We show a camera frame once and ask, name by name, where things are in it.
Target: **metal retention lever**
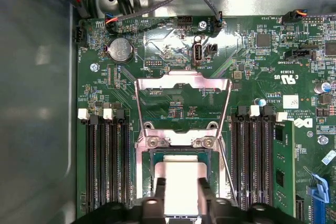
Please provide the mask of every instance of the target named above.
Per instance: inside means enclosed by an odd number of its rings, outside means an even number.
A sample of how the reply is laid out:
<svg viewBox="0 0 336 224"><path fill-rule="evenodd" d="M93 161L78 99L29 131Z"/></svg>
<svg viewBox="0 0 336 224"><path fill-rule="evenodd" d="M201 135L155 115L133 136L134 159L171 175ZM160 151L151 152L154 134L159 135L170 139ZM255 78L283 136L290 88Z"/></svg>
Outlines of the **metal retention lever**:
<svg viewBox="0 0 336 224"><path fill-rule="evenodd" d="M173 130L153 129L153 127L147 129L144 127L142 120L142 111L140 106L139 91L145 89L172 89L177 84L189 84L194 89L219 89L221 91L227 91L227 97L223 102L222 113L219 118L219 124L216 129L190 129L186 133L176 133ZM225 177L227 176L232 196L235 202L236 193L233 188L233 183L230 177L228 164L225 156L225 148L222 136L222 127L224 124L225 114L230 98L232 82L230 79L217 78L207 79L193 70L174 70L163 75L161 78L141 78L137 79L135 85L135 97L138 105L139 120L141 125L141 133L139 135L138 142L135 145L136 148L136 196L142 198L142 152L147 152L148 149L157 147L170 147L170 146L191 146L193 148L211 148L217 150L222 160L219 174L219 194L223 197L225 191Z"/></svg>

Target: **dimm slot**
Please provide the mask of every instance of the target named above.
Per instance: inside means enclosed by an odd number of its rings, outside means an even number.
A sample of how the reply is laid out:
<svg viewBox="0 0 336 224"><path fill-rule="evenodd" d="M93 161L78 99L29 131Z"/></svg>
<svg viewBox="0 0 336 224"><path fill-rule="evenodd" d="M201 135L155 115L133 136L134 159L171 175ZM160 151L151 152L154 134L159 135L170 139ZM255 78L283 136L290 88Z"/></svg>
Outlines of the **dimm slot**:
<svg viewBox="0 0 336 224"><path fill-rule="evenodd" d="M111 124L109 127L109 147L110 147L110 202L119 202L118 197L118 125Z"/></svg>
<svg viewBox="0 0 336 224"><path fill-rule="evenodd" d="M234 185L234 190L239 194L239 147L238 147L238 128L239 123L232 123L231 133L231 178Z"/></svg>
<svg viewBox="0 0 336 224"><path fill-rule="evenodd" d="M120 123L121 133L121 200L127 206L130 203L130 138L129 126Z"/></svg>
<svg viewBox="0 0 336 224"><path fill-rule="evenodd" d="M272 124L269 118L263 118L261 123L261 189L263 192L262 202L272 206Z"/></svg>
<svg viewBox="0 0 336 224"><path fill-rule="evenodd" d="M95 181L94 181L94 125L86 125L86 212L94 210L95 203Z"/></svg>
<svg viewBox="0 0 336 224"><path fill-rule="evenodd" d="M98 145L98 203L100 206L106 203L106 137L105 123L101 119L98 125L99 129L99 145Z"/></svg>
<svg viewBox="0 0 336 224"><path fill-rule="evenodd" d="M260 142L260 121L252 123L253 127L253 152L254 152L254 175L253 175L253 192L254 198L253 202L261 202L261 164L263 160L261 159L261 142Z"/></svg>

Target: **integrated circuit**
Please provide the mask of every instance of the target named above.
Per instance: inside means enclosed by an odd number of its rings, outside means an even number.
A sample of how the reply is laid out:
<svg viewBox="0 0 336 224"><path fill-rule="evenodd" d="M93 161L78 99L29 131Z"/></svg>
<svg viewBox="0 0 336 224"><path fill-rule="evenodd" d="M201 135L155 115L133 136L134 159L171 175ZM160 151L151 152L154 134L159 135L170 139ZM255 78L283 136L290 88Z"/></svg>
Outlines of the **integrated circuit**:
<svg viewBox="0 0 336 224"><path fill-rule="evenodd" d="M276 178L276 182L279 186L284 186L284 173L280 170L277 170L276 173L275 173L275 178Z"/></svg>
<svg viewBox="0 0 336 224"><path fill-rule="evenodd" d="M278 141L283 141L284 139L284 127L281 125L276 125L275 127L275 139Z"/></svg>
<svg viewBox="0 0 336 224"><path fill-rule="evenodd" d="M271 46L271 34L257 35L257 47L270 47L270 46Z"/></svg>
<svg viewBox="0 0 336 224"><path fill-rule="evenodd" d="M241 80L243 78L243 72L241 71L234 71L233 72L233 79Z"/></svg>
<svg viewBox="0 0 336 224"><path fill-rule="evenodd" d="M336 56L336 41L326 42L326 53L328 56Z"/></svg>

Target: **green circuit board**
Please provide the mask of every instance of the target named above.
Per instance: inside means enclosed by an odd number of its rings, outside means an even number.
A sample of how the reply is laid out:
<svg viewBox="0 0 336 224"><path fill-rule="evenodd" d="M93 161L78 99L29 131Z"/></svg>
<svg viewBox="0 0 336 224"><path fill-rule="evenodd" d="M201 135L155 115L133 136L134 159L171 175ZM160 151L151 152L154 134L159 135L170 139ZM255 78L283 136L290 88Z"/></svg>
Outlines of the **green circuit board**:
<svg viewBox="0 0 336 224"><path fill-rule="evenodd" d="M200 30L198 25L201 21L207 25ZM114 159L117 171L114 177L110 172L112 162L108 161L113 150L108 143L101 154L95 150L104 144L99 142L95 145L91 155L93 167L89 167L88 124L83 120L78 121L78 217L89 211L87 190L90 169L94 189L91 198L98 202L93 204L92 209L102 204L97 200L99 195L106 198L103 202L111 199L113 178L122 181L115 187L115 191L121 191L115 199L123 201L123 197L127 197L126 203L131 206L137 198L134 145L141 130L135 80L159 78L171 70L195 70L205 78L228 78L233 83L222 128L231 171L236 169L234 160L237 158L233 139L235 136L240 137L238 133L233 134L233 115L238 117L237 111L242 107L248 111L255 99L264 99L273 111L270 117L273 122L267 123L270 128L266 124L262 126L269 131L268 135L260 136L263 138L261 142L271 141L264 156L269 157L268 170L272 178L272 182L268 182L272 186L267 187L267 190L272 188L271 199L266 202L296 216L299 211L296 205L298 196L304 203L300 211L305 223L318 223L314 219L316 214L312 197L308 195L308 188L316 187L318 181L312 178L310 171L328 182L330 202L325 205L325 223L336 221L336 158L332 159L336 148L336 22L317 17L282 24L280 16L224 17L218 28L212 16L194 16L190 24L182 25L178 17L135 18L116 22L114 34L107 31L104 19L83 20L80 26L86 32L86 37L85 43L78 48L77 107L87 109L91 116L98 116L99 122L104 109L112 109L114 115L122 112L124 121L116 125L114 133L111 131L117 138ZM192 57L195 36L200 37L203 52L203 58L197 63ZM127 63L120 64L112 60L106 50L117 38L125 38L132 45L134 55ZM293 58L292 52L296 50L303 50L305 55ZM331 84L328 94L318 95L315 92L314 88L321 82ZM151 122L156 129L173 129L176 132L205 129L209 122L219 121L227 95L225 91L192 89L188 85L144 90L140 92L142 120ZM275 122L279 112L287 112L288 120ZM90 138L103 139L105 135L99 133L99 128L99 124L93 126ZM259 135L247 128L246 132L251 134L250 138L246 138L247 142L251 141L251 145L246 145L247 150L249 147L255 148L254 155L259 148L253 145L252 136ZM327 144L318 142L318 137L322 135L329 139ZM176 150L176 153L193 154L194 151L181 149ZM213 175L208 180L212 190L218 194L219 155L212 151L211 158L208 158L210 153L200 151L197 153L198 161L207 165L211 163L210 172ZM322 160L329 153L330 160L325 164ZM152 163L162 160L160 153L153 156L151 158L150 153L144 153L142 157L143 196L150 196L153 190ZM126 164L123 163L125 158L128 160ZM237 166L244 166L244 161L241 164L240 159L237 159L236 162ZM253 165L247 164L247 167L252 174ZM238 180L234 181L240 190L242 184ZM97 188L104 188L104 192L97 191ZM241 201L239 205L244 209L248 202Z"/></svg>

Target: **surface mount component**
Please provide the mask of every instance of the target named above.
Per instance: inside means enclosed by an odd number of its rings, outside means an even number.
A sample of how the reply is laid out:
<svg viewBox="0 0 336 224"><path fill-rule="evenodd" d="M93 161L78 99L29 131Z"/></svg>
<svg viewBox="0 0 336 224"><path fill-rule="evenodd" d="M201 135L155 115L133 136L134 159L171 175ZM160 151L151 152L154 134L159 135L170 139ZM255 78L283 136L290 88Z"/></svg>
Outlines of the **surface mount component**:
<svg viewBox="0 0 336 224"><path fill-rule="evenodd" d="M133 45L125 38L117 38L113 40L107 47L107 52L112 60L119 64L130 62L134 56Z"/></svg>
<svg viewBox="0 0 336 224"><path fill-rule="evenodd" d="M336 41L326 42L326 53L325 55L334 56L336 55Z"/></svg>
<svg viewBox="0 0 336 224"><path fill-rule="evenodd" d="M270 46L271 46L271 34L257 35L257 47L270 47Z"/></svg>

